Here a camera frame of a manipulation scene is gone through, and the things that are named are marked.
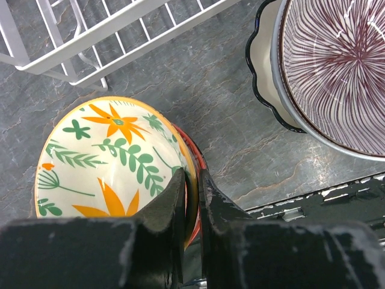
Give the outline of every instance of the black rim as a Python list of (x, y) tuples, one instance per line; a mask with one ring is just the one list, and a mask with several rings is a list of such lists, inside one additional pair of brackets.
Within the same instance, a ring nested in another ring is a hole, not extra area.
[(270, 104), (266, 99), (264, 99), (262, 97), (262, 95), (260, 95), (259, 91), (258, 91), (258, 87), (257, 87), (257, 73), (254, 69), (254, 66), (253, 66), (253, 63), (251, 62), (251, 57), (250, 57), (250, 49), (251, 49), (251, 44), (253, 43), (253, 40), (255, 39), (255, 37), (257, 36), (258, 34), (258, 31), (259, 31), (259, 22), (260, 22), (260, 17), (262, 15), (262, 12), (263, 10), (265, 9), (265, 7), (274, 2), (276, 0), (266, 0), (264, 1), (261, 6), (259, 7), (258, 11), (257, 11), (257, 15), (256, 15), (256, 18), (255, 18), (255, 23), (254, 23), (254, 32), (252, 33), (252, 35), (250, 36), (250, 38), (247, 40), (247, 44), (246, 44), (246, 62), (247, 62), (247, 66), (248, 68), (250, 69), (251, 71), (251, 74), (253, 74), (253, 92), (254, 92), (254, 95), (255, 97), (258, 99), (258, 101), (267, 106), (268, 108), (271, 109), (271, 111), (273, 112), (273, 115), (274, 117), (278, 120), (278, 122), (284, 126), (286, 129), (290, 130), (290, 131), (293, 131), (293, 132), (298, 132), (298, 133), (301, 133), (301, 134), (305, 134), (306, 131), (304, 131), (303, 129), (301, 128), (296, 128), (290, 124), (288, 124), (287, 122), (285, 122), (281, 115), (279, 115), (277, 109), (272, 105)]

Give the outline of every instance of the cream bowl with orange flowers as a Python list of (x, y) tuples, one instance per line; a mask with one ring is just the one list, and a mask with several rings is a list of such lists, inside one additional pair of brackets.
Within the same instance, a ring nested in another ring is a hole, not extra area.
[(180, 167), (186, 171), (186, 242), (194, 229), (197, 177), (181, 136), (159, 112), (107, 96), (66, 115), (44, 146), (35, 179), (38, 217), (124, 217), (146, 206)]

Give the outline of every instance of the countertop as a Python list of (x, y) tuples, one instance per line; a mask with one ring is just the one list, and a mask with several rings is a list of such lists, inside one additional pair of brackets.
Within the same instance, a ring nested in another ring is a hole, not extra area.
[[(181, 16), (180, 1), (170, 6)], [(285, 130), (254, 97), (244, 55), (261, 2), (242, 0), (108, 75), (107, 93), (0, 64), (0, 225), (34, 216), (35, 170), (46, 138), (71, 109), (103, 95), (139, 99), (180, 126), (202, 150), (217, 186), (243, 209), (385, 171), (385, 163)], [(42, 55), (52, 45), (40, 36), (46, 30), (35, 1), (10, 7), (31, 58)], [(69, 9), (62, 11), (59, 21), (70, 37), (73, 23), (63, 20)], [(158, 20), (157, 14), (147, 19), (154, 30), (162, 27)], [(111, 38), (100, 47), (116, 49)]]

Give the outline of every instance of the bowl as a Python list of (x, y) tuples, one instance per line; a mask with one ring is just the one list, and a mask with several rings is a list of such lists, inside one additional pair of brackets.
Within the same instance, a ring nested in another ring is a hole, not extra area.
[(38, 217), (124, 217), (146, 206), (180, 167), (186, 171), (186, 239), (198, 210), (188, 147), (152, 107), (108, 96), (67, 114), (44, 146), (35, 179)]
[(285, 128), (304, 133), (282, 105), (271, 72), (271, 38), (281, 3), (282, 0), (265, 0), (259, 7), (254, 32), (246, 44), (246, 62), (253, 75), (253, 92), (258, 101), (270, 108)]
[[(182, 136), (183, 141), (187, 144), (189, 151), (190, 151), (191, 155), (193, 156), (193, 159), (195, 160), (197, 175), (199, 176), (199, 173), (201, 170), (208, 169), (207, 162), (206, 162), (201, 150), (199, 149), (197, 144), (194, 142), (194, 140), (192, 140), (192, 138), (187, 133), (182, 131), (182, 129), (180, 129), (176, 125), (174, 125), (174, 127), (176, 128), (178, 133)], [(189, 241), (189, 245), (191, 244), (191, 242), (194, 241), (194, 239), (196, 238), (196, 236), (199, 233), (199, 230), (200, 230), (200, 219), (199, 219), (199, 214), (198, 214), (197, 220), (195, 223), (195, 227), (194, 227), (194, 230), (192, 232), (191, 239)]]
[(326, 145), (384, 161), (383, 1), (283, 0), (271, 64), (294, 120)]

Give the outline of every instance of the striped bowl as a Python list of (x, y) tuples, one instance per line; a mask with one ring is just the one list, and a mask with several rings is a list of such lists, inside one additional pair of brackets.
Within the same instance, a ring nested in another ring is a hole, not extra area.
[(355, 157), (385, 156), (385, 2), (283, 0), (271, 45), (282, 104), (309, 134)]

